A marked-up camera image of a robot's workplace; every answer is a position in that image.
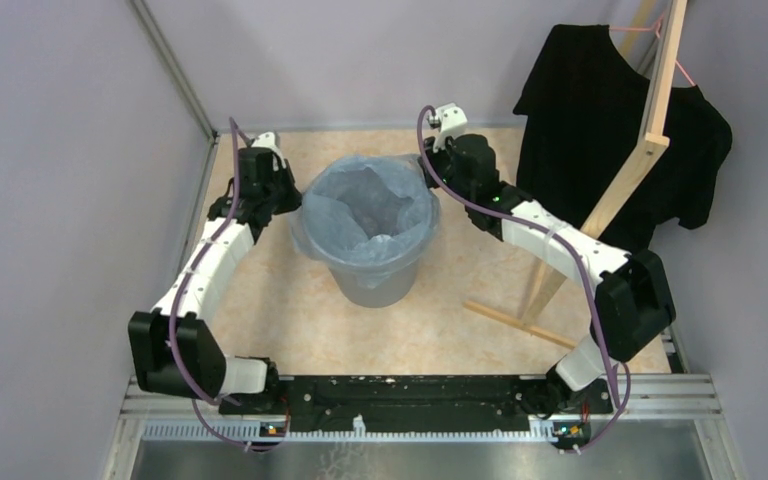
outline wire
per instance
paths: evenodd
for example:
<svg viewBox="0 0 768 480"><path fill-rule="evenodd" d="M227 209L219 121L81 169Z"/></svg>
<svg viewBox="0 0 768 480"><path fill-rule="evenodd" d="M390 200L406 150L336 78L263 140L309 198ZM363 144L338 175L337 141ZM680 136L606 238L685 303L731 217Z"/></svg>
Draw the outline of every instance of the wire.
<svg viewBox="0 0 768 480"><path fill-rule="evenodd" d="M207 394L196 382L196 380L193 378L193 376L190 374L190 371L187 370L187 366L184 364L184 359L181 356L181 350L178 347L178 336L176 334L177 330L177 320L178 320L178 309L181 305L181 300L184 297L184 294L187 292L187 287L190 284L190 280L193 277L193 272L198 268L201 261L204 259L205 255L207 255L208 250L210 250L210 247L216 242L220 236L222 236L222 233L225 232L225 230L228 228L228 226L231 224L231 222L234 220L234 213L237 211L237 204L240 200L240 166L239 162L237 162L237 150L239 148L239 142L237 140L237 137L241 137L246 145L251 144L251 140L242 132L240 131L240 127L237 126L237 122L234 121L232 117L228 118L228 122L231 124L231 143L233 147L233 164L234 164L234 178L233 178L233 185L234 185L234 192L231 198L231 208L228 210L228 215L225 217L225 220L222 221L222 224L219 225L219 228L216 229L215 232L210 236L210 241L205 242L204 245L201 247L201 249L196 254L195 258L193 258L193 261L187 265L187 267L184 270L184 276L181 278L181 283L178 285L178 290L175 291L175 297L172 299L172 306L169 309L169 347L172 350L172 358L175 360L175 365L178 367L178 371L181 373L181 377L184 379L184 382L187 383L187 385L192 389L192 391L203 401L207 402L210 405L219 405L223 400L225 400L228 403L231 403L233 405L239 406L240 402L234 400L231 397L223 396L220 398L211 398L210 395ZM196 418L198 418L199 423L208 431L211 435L218 438L219 440L222 440L223 442L229 443L231 445L242 447L244 451L254 451L254 452L268 452L272 449L274 449L275 446L272 447L258 447L253 446L251 442L241 442L239 440L234 440L232 438L229 438L221 433L219 433L216 429L210 426L210 424L207 423L207 421L204 419L204 416L202 415L201 411L198 408L198 404L196 403L196 400L193 399L193 412L196 414ZM285 428L285 435L289 433L289 405L287 406L287 422L286 422L286 428Z"/></svg>
<svg viewBox="0 0 768 480"><path fill-rule="evenodd" d="M489 215L491 217L496 217L502 220L508 220L514 223L518 223L520 225L524 225L528 228L532 228L534 230L537 230L540 233L548 234L550 233L550 229L540 225L539 223L535 223L529 220L526 220L524 218L514 217L513 215L509 215L506 213L497 212L494 210L490 210L489 208L482 207L481 205L477 205L473 202L470 202L469 200L466 200L465 198L458 195L454 190L449 188L448 185L446 185L443 180L440 178L440 176L437 174L437 172L434 170L434 167L431 165L431 160L428 159L428 155L425 153L425 145L422 138L422 124L425 120L425 115L431 112L433 116L437 115L437 112L434 110L434 107L431 105L426 105L422 107L422 110L419 112L419 118L416 121L416 141L419 145L419 153L422 158L422 162L425 165L426 171L431 175L431 178L434 179L435 182L437 182L437 185L447 194L449 194L450 197L454 198L461 204L463 204L465 207L474 210L479 213L483 213L485 215ZM611 358L608 355L608 347L605 343L605 334L602 332L602 322L599 318L599 312L596 308L596 301L593 298L593 291L590 285L590 276L587 274L587 269L584 265L584 262L582 261L581 257L579 257L578 252L575 250L575 247L569 241L567 241L565 238L563 238L560 235L552 235L552 239L556 242L560 243L561 246L566 249L566 251L570 254L573 261L575 262L575 266L578 269L579 275L581 275L581 283L582 286L584 286L584 293L587 298L587 307L590 309L590 318L593 322L593 326L595 327L594 330L596 332L596 343L599 345L599 353L602 357L602 363L605 367L605 375L608 377L608 389L611 392L611 397L614 399L614 402L619 404L616 411L614 412L613 417L608 421L608 424L605 426L604 429L602 429L599 434L597 434L593 439L584 447L581 447L580 450L584 450L587 447L592 446L596 441L600 438L602 438L605 431L613 425L616 420L619 418L620 415L622 415L623 411L625 411L625 407L628 404L628 397L629 393L631 392L631 373L628 370L628 366L625 363L622 363L621 365L625 369L626 372L626 395L625 398L620 401L619 396L619 381L617 379L617 368L618 367L611 367Z"/></svg>

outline clothes hanger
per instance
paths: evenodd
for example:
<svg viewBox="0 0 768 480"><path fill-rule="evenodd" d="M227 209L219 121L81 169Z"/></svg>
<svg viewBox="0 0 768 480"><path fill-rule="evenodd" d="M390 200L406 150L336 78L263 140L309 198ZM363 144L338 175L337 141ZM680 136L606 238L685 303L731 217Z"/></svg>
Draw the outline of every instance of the clothes hanger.
<svg viewBox="0 0 768 480"><path fill-rule="evenodd" d="M655 37L660 40L661 39L661 23L664 21L664 14L662 13L660 17L658 17L658 20L655 20L655 23L652 24L651 27L608 27L609 30L614 32L655 32ZM681 72L682 75L684 75L684 78L687 79L687 82L690 83L691 87L696 86L696 82L693 81L692 78L690 78L690 75L688 75L687 70L684 69L683 66L681 66L681 63L679 63L678 60L676 60L676 67L678 67L678 70Z"/></svg>

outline wooden stand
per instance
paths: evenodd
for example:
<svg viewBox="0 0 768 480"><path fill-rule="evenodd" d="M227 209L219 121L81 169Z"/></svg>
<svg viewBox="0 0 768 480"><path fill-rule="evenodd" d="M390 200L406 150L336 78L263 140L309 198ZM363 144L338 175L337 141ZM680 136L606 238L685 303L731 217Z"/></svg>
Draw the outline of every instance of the wooden stand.
<svg viewBox="0 0 768 480"><path fill-rule="evenodd" d="M644 19L648 17L652 7L650 3L648 1L641 3L638 10L639 15L635 16L635 21L645 21L637 17L639 16ZM649 82L649 93L646 97L646 106L643 112L643 120L640 124L637 146L631 151L628 159L620 168L620 171L617 172L616 177L611 181L608 189L605 190L602 198L580 229L583 233L593 238L598 238L602 234L611 223L611 220L619 213L622 206L625 205L625 202L631 197L631 194L634 193L634 190L637 189L637 186L640 185L640 182L643 181L667 147L669 147L669 139L663 135L664 123L667 117L667 107L670 100L678 45L681 29L684 25L686 8L687 0L673 0L669 12L665 15L664 31L658 46L657 56L655 57L652 80ZM552 297L555 296L555 293L557 293L566 280L566 277L542 262L537 266L537 270L532 278L531 288L528 292L529 303L525 309L522 321L512 325L515 328L525 329L526 331L529 328L535 328L531 325L536 322L537 317L540 316L540 313L543 312L543 309L546 308L546 305L552 300ZM475 302L466 302L464 307L493 320L511 324L511 316L490 307L476 304ZM546 338L543 335L534 334L541 338Z"/></svg>

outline gray trash bin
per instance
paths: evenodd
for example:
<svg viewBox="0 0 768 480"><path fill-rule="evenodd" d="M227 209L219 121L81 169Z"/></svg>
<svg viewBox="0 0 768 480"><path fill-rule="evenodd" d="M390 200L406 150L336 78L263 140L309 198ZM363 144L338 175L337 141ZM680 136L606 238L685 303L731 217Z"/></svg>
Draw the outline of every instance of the gray trash bin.
<svg viewBox="0 0 768 480"><path fill-rule="evenodd" d="M379 308L410 291L439 218L416 155L354 155L314 179L292 233L302 253L328 266L346 298Z"/></svg>

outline beige tabletop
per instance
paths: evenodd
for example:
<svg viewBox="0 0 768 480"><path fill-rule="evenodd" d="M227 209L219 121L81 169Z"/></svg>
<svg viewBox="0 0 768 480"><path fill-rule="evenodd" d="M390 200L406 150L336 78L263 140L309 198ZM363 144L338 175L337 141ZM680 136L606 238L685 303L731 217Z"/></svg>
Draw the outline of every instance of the beige tabletop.
<svg viewBox="0 0 768 480"><path fill-rule="evenodd" d="M523 130L473 131L488 138L502 178L510 180ZM281 149L301 191L344 155L418 151L412 130L282 133ZM231 137L222 136L202 218L233 175L231 150ZM273 218L211 322L223 351L270 357L279 372L296 375L544 373L568 350L462 307L471 299L520 312L534 257L479 231L460 204L434 192L443 212L438 234L410 293L383 309L349 302L325 265L294 251L286 216ZM583 290L566 282L538 325L575 340L587 335ZM660 340L630 366L669 372Z"/></svg>

